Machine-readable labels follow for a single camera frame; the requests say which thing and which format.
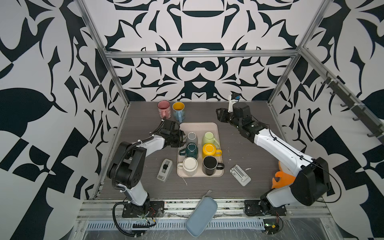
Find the grey ceramic mug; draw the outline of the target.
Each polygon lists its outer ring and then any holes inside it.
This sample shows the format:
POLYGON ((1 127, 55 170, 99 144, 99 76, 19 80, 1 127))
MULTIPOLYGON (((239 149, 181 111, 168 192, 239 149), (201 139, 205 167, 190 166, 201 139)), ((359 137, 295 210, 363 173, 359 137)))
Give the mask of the grey ceramic mug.
POLYGON ((195 132, 189 132, 187 135, 186 135, 186 146, 188 144, 195 144, 196 146, 198 146, 198 136, 195 132))

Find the light blue butterfly mug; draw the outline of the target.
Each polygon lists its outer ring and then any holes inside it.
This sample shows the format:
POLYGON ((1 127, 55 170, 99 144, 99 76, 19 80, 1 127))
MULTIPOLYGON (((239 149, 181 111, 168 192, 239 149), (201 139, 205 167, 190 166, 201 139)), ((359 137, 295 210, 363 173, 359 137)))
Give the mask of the light blue butterfly mug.
POLYGON ((174 118, 179 123, 185 120, 185 104, 182 102, 176 102, 172 106, 174 118))

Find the pink ceramic mug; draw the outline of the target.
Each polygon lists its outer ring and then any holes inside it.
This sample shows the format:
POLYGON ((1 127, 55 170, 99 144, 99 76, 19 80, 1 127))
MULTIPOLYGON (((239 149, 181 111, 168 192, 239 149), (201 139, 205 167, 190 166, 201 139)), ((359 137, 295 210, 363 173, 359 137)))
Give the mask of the pink ceramic mug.
POLYGON ((172 116, 171 103, 166 100, 158 102, 158 111, 161 119, 170 119, 172 116))

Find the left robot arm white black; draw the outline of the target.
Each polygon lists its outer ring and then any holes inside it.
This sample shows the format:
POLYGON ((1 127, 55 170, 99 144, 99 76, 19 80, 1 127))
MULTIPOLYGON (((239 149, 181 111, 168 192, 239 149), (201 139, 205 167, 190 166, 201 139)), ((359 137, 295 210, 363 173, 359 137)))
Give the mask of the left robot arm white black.
POLYGON ((180 123, 165 119, 147 138, 133 143, 121 142, 107 170, 112 187, 125 194, 133 205, 144 206, 149 199, 141 183, 146 157, 168 146, 183 147, 184 136, 180 123))

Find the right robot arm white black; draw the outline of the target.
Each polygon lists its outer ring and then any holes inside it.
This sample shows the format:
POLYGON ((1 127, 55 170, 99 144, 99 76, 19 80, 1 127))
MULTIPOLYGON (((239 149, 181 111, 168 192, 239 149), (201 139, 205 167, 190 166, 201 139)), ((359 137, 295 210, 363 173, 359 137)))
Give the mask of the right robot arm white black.
POLYGON ((216 109, 216 114, 220 122, 235 127, 241 136, 269 152, 295 177, 293 183, 272 189, 262 196, 261 203, 265 206, 278 208, 294 202, 311 206, 331 189, 328 163, 284 142, 270 130, 269 125, 252 116, 247 104, 235 103, 231 109, 216 109))

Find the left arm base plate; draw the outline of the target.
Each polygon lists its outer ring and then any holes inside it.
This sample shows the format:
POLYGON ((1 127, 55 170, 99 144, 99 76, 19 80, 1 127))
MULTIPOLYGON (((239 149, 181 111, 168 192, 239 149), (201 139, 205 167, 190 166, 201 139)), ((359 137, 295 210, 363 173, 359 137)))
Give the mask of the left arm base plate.
POLYGON ((156 217, 164 213, 165 202, 153 201, 147 197, 142 206, 134 203, 125 203, 123 208, 123 218, 156 217))

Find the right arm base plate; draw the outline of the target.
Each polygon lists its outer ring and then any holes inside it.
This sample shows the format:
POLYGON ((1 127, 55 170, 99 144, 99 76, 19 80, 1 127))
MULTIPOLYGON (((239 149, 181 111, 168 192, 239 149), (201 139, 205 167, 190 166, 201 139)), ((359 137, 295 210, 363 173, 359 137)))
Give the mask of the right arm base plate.
POLYGON ((285 205, 273 207, 267 200, 267 193, 263 194, 259 200, 245 200, 245 214, 249 217, 255 216, 286 216, 285 205))

